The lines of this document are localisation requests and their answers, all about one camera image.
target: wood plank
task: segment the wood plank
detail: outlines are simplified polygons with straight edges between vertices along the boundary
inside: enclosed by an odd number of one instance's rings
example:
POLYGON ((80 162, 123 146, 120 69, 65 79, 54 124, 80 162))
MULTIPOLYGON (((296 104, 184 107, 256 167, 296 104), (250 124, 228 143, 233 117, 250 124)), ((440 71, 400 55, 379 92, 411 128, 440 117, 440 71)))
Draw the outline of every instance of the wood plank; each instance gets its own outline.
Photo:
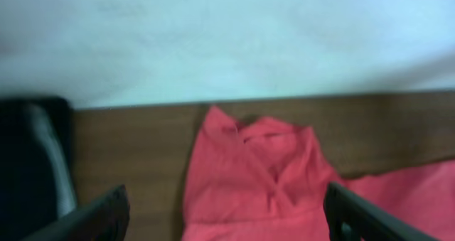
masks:
MULTIPOLYGON (((314 127, 343 176, 382 173, 455 155, 455 92, 224 102, 251 122, 269 115, 314 127)), ((82 204, 124 183, 127 240, 179 240, 184 176, 209 105, 99 109, 76 114, 74 176, 82 204)))

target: red towel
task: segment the red towel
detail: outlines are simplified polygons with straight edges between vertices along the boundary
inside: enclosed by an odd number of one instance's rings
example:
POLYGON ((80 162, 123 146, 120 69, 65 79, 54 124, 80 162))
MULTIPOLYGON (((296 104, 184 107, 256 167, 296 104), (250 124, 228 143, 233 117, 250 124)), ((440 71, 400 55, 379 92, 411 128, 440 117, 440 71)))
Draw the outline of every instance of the red towel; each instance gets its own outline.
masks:
POLYGON ((212 107, 186 181, 183 240, 328 240, 329 181, 421 231, 455 240, 455 161, 343 180, 311 127, 271 117, 244 126, 212 107))

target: wooden table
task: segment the wooden table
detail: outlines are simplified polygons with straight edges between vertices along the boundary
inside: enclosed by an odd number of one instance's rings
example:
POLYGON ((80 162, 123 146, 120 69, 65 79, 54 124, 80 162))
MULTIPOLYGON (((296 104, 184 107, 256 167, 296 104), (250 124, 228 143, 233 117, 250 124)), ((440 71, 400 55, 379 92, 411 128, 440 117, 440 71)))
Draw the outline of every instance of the wooden table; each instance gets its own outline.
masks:
MULTIPOLYGON (((217 105, 245 122, 271 115, 313 126, 326 158, 346 177, 455 155, 455 92, 217 105)), ((131 202, 126 240, 179 240, 186 166, 208 107, 78 112, 73 173, 80 202, 124 183, 131 202)))

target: wooden floor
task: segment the wooden floor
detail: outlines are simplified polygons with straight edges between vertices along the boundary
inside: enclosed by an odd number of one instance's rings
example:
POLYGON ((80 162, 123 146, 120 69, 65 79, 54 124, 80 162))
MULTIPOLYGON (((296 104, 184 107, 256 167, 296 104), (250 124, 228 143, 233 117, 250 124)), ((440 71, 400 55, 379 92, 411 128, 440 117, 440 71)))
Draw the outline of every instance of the wooden floor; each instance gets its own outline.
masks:
MULTIPOLYGON (((246 122, 272 115, 314 126, 326 158, 346 177, 455 155, 455 92, 218 106, 246 122)), ((207 108, 199 104, 78 112, 73 173, 80 202, 124 183, 131 202, 126 240, 179 240, 186 165, 207 108)))

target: pink fabric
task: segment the pink fabric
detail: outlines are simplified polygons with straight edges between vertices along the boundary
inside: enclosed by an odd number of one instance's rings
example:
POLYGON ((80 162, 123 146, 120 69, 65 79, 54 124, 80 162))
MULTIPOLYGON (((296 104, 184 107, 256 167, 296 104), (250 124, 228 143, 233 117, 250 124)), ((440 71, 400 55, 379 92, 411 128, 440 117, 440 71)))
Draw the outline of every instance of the pink fabric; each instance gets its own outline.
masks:
POLYGON ((455 161, 343 180, 311 127, 271 117, 243 126, 212 107, 191 157, 183 240, 328 240, 329 181, 423 232, 455 240, 455 161))

